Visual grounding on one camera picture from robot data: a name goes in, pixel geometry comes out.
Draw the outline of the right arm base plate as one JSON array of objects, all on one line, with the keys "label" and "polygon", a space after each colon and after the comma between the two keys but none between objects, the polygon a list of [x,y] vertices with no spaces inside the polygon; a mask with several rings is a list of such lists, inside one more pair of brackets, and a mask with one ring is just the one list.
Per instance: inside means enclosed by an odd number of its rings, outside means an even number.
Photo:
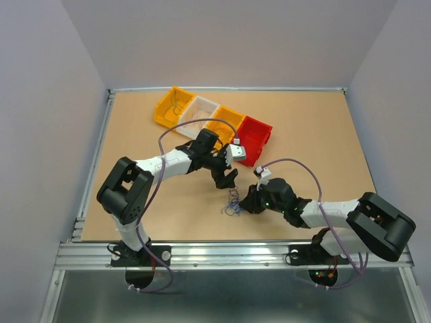
[{"label": "right arm base plate", "polygon": [[309,266],[311,281],[318,286],[335,287],[338,280],[338,266],[349,264],[342,256],[331,256],[316,244],[294,244],[288,247],[284,262],[292,266]]}]

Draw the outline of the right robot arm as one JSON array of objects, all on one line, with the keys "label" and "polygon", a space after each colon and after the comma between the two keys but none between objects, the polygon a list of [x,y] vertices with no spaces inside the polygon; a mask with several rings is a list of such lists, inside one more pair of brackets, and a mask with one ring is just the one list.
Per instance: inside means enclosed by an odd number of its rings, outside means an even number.
[{"label": "right robot arm", "polygon": [[249,186],[239,205],[251,214],[281,213],[294,227],[320,228],[310,245],[310,255],[317,262],[344,252],[371,252],[396,262],[416,230],[410,217],[373,192],[350,201],[323,203],[297,196],[282,178]]}]

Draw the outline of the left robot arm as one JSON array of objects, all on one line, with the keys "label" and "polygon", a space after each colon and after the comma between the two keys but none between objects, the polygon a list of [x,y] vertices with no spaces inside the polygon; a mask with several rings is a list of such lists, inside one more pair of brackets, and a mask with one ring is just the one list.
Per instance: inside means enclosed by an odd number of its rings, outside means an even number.
[{"label": "left robot arm", "polygon": [[152,186],[158,191],[163,180],[185,175],[205,168],[218,189],[235,187],[238,170],[232,163],[246,158],[246,151],[239,139],[215,150],[219,136],[203,129],[196,139],[175,147],[168,153],[149,159],[134,161],[122,157],[114,165],[100,187],[96,200],[111,215],[121,241],[127,248],[127,258],[136,265],[145,264],[150,257],[150,237],[146,234],[141,218],[147,210],[147,200]]}]

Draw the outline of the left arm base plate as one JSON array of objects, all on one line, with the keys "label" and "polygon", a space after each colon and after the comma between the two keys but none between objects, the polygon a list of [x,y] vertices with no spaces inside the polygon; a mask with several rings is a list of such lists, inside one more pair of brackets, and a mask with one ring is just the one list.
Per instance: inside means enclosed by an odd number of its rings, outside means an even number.
[{"label": "left arm base plate", "polygon": [[125,269],[128,288],[140,293],[156,293],[166,287],[150,287],[156,278],[156,270],[164,268],[145,248],[136,252],[123,242],[106,246],[110,253],[110,266]]}]

